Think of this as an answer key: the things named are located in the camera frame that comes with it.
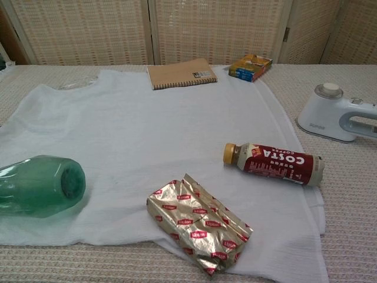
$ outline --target spiral binding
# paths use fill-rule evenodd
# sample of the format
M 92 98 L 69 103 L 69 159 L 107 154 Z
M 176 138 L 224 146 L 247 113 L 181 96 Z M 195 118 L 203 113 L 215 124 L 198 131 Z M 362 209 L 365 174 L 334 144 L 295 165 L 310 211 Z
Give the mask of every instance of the spiral binding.
M 154 89 L 162 90 L 164 88 L 169 88 L 169 87 L 188 87 L 190 85 L 196 85 L 196 84 L 215 83 L 216 81 L 217 81 L 217 78 L 201 78 L 199 80 L 180 81 L 179 83 L 157 84 L 157 85 L 154 85 Z

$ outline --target bottle label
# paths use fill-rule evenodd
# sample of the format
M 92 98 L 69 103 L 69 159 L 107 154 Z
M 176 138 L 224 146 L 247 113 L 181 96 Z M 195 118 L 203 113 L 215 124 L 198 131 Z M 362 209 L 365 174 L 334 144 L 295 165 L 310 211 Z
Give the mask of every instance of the bottle label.
M 313 172 L 313 156 L 259 144 L 241 147 L 238 166 L 246 172 L 307 184 Z

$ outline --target lipton tea packet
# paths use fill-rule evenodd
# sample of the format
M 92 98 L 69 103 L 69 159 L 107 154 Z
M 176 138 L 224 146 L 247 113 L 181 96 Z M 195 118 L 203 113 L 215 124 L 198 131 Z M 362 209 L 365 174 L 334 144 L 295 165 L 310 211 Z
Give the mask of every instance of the lipton tea packet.
M 253 232 L 187 174 L 152 193 L 147 209 L 210 276 L 236 263 Z

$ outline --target small box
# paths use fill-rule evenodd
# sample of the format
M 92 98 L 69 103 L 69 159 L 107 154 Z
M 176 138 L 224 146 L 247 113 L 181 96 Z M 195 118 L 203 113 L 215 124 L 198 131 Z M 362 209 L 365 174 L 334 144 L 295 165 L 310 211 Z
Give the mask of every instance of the small box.
M 255 81 L 272 65 L 272 59 L 249 54 L 229 67 L 229 75 L 245 81 Z

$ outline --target gold bottle cap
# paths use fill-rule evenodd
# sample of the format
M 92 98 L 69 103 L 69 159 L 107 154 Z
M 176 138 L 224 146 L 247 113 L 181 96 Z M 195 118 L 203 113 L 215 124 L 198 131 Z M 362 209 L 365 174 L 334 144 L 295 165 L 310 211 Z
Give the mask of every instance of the gold bottle cap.
M 227 143 L 224 149 L 224 157 L 223 161 L 225 164 L 231 164 L 232 163 L 232 157 L 234 152 L 234 147 L 236 145 L 234 143 Z

